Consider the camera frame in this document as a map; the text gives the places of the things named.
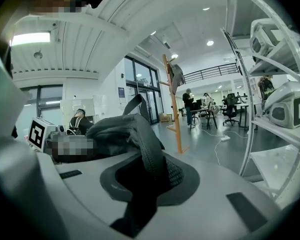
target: black office chair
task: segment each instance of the black office chair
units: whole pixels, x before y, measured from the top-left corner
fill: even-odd
[[[225,126],[226,123],[230,122],[231,125],[233,126],[233,123],[239,121],[234,120],[232,118],[236,117],[238,111],[237,111],[237,104],[238,104],[238,97],[234,93],[229,93],[226,97],[226,102],[227,102],[227,108],[225,112],[222,112],[224,116],[228,116],[228,119],[225,120],[222,125]]]

